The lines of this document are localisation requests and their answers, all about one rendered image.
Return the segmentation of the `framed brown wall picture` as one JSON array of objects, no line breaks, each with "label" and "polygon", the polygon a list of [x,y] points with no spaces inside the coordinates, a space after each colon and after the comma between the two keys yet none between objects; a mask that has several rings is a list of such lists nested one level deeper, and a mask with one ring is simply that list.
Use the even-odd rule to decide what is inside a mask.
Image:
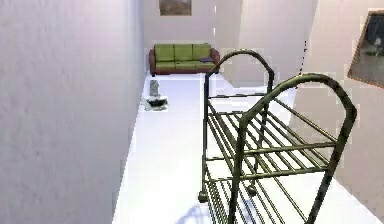
[{"label": "framed brown wall picture", "polygon": [[161,16],[191,16],[191,0],[159,0]]}]

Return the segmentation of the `green sofa with brown frame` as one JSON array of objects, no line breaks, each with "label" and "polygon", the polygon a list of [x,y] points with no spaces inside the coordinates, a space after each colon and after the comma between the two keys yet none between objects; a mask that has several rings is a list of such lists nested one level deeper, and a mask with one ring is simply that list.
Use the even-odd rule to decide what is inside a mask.
[{"label": "green sofa with brown frame", "polygon": [[[203,63],[200,58],[212,58]],[[158,43],[149,51],[149,72],[152,76],[206,73],[220,61],[220,53],[208,43]]]}]

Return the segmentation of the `olive metal handcart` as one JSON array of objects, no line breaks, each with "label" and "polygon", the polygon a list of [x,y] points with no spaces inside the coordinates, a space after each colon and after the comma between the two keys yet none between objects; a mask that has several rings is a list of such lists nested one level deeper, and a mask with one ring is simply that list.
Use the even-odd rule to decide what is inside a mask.
[{"label": "olive metal handcart", "polygon": [[[219,111],[210,94],[210,77],[228,59],[249,55],[268,73],[264,92],[248,110]],[[203,150],[198,201],[208,207],[211,224],[315,224],[340,157],[354,126],[357,109],[331,77],[299,74],[279,84],[264,58],[249,49],[226,54],[204,76]],[[329,134],[279,99],[304,83],[333,90],[345,118],[337,136]],[[282,179],[321,173],[311,209],[303,211]]]}]

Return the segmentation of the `grey white floor object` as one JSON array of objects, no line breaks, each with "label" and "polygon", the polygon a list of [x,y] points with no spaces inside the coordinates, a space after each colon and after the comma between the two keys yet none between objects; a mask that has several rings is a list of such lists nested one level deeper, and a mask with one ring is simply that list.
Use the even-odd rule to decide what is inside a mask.
[{"label": "grey white floor object", "polygon": [[149,96],[143,99],[143,106],[146,111],[163,111],[167,108],[168,99],[159,93],[159,82],[150,81]]}]

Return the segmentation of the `framed dark wall picture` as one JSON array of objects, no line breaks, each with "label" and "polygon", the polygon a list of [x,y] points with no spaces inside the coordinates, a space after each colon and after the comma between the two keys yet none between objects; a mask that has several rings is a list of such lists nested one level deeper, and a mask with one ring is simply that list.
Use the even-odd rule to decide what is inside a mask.
[{"label": "framed dark wall picture", "polygon": [[384,9],[368,12],[347,77],[384,89]]}]

